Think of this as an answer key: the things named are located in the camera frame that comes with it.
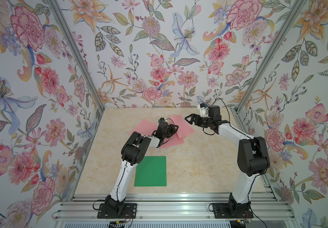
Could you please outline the pink paper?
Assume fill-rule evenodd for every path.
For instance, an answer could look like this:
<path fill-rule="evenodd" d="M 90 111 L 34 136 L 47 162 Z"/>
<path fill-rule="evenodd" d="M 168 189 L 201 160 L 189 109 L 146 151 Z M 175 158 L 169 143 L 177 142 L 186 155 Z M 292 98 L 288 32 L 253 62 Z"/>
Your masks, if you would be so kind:
<path fill-rule="evenodd" d="M 141 121 L 129 134 L 131 135 L 134 132 L 138 132 L 141 135 L 152 135 L 154 131 L 158 128 L 158 124 L 153 123 L 149 120 Z"/>
<path fill-rule="evenodd" d="M 174 125 L 179 126 L 176 133 L 179 139 L 184 139 L 195 132 L 191 125 L 181 115 L 174 115 L 170 118 Z"/>
<path fill-rule="evenodd" d="M 170 139 L 164 141 L 163 145 L 161 145 L 159 148 L 164 149 L 164 148 L 170 148 L 174 147 L 180 144 L 184 144 L 184 139 L 179 138 L 178 134 L 174 134 Z"/>

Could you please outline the green paper hidden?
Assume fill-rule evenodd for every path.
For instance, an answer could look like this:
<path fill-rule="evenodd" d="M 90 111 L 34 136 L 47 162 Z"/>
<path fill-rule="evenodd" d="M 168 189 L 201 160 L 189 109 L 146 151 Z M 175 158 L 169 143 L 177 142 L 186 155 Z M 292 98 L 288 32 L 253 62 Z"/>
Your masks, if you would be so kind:
<path fill-rule="evenodd" d="M 166 156 L 146 156 L 136 167 L 134 187 L 167 186 Z"/>

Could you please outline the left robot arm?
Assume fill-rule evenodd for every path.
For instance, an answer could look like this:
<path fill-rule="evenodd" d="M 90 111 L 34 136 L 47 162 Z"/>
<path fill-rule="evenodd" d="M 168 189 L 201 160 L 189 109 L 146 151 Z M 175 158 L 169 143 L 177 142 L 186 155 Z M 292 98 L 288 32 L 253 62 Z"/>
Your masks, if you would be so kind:
<path fill-rule="evenodd" d="M 124 210 L 124 202 L 129 187 L 129 182 L 136 170 L 136 167 L 144 159 L 148 148 L 159 148 L 167 143 L 178 131 L 179 126 L 167 119 L 161 118 L 158 127 L 151 135 L 142 135 L 134 131 L 121 150 L 122 162 L 120 173 L 115 185 L 108 196 L 104 205 L 109 212 L 118 216 Z"/>

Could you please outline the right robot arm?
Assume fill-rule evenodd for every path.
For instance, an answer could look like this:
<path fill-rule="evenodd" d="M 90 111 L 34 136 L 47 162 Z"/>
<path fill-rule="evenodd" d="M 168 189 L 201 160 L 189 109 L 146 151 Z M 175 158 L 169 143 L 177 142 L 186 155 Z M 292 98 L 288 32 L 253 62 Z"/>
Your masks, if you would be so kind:
<path fill-rule="evenodd" d="M 198 105 L 200 114 L 191 114 L 184 119 L 202 129 L 210 128 L 238 147 L 237 165 L 241 171 L 235 190 L 230 194 L 227 210 L 231 216 L 252 212 L 251 194 L 258 179 L 270 167 L 266 140 L 251 136 L 232 126 L 230 120 L 223 120 L 217 105 Z"/>

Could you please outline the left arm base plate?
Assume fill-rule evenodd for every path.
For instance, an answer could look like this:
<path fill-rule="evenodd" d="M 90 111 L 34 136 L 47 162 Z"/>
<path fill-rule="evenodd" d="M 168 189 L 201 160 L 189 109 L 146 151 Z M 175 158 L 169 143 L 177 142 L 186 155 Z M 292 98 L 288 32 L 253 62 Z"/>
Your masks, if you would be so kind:
<path fill-rule="evenodd" d="M 98 219 L 135 219 L 137 213 L 136 203 L 119 204 L 117 207 L 107 206 L 105 203 L 100 204 L 98 209 Z"/>

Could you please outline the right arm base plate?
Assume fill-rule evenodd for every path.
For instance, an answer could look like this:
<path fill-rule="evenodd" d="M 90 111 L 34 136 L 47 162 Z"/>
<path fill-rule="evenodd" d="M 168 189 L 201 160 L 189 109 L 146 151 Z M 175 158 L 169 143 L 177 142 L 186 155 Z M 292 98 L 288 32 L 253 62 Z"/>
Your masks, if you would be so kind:
<path fill-rule="evenodd" d="M 227 218 L 245 220 L 254 218 L 252 208 L 249 204 L 213 203 L 211 207 L 216 219 Z"/>

